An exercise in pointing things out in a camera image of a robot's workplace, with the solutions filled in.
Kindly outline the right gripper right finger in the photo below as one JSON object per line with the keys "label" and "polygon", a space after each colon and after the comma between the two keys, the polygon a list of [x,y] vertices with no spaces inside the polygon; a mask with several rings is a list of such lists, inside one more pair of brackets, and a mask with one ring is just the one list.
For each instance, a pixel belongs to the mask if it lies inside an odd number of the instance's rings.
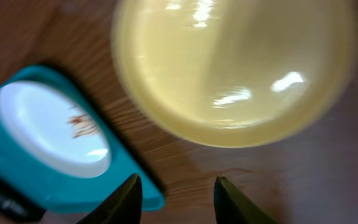
{"label": "right gripper right finger", "polygon": [[277,224],[225,175],[214,183],[214,211],[217,224]]}

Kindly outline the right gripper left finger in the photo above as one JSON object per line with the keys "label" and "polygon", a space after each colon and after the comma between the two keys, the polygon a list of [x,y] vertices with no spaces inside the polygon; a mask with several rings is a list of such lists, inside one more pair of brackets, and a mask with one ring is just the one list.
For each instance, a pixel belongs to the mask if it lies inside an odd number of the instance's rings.
{"label": "right gripper left finger", "polygon": [[77,224],[139,224],[142,199],[140,176],[132,174],[106,200]]}

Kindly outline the white plate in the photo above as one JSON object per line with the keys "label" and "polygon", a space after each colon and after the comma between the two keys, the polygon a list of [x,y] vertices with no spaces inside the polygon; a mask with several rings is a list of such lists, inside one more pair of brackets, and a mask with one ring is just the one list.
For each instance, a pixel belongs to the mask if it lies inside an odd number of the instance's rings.
{"label": "white plate", "polygon": [[46,84],[16,81],[1,87],[0,122],[25,152],[63,174],[93,178],[111,164],[111,149],[96,121]]}

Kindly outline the yellow-green plate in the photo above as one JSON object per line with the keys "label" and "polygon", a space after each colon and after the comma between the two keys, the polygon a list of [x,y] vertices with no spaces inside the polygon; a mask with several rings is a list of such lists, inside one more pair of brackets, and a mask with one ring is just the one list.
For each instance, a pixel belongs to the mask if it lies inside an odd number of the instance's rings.
{"label": "yellow-green plate", "polygon": [[357,2],[118,1],[111,52],[157,126],[206,146],[261,146],[342,95],[358,58]]}

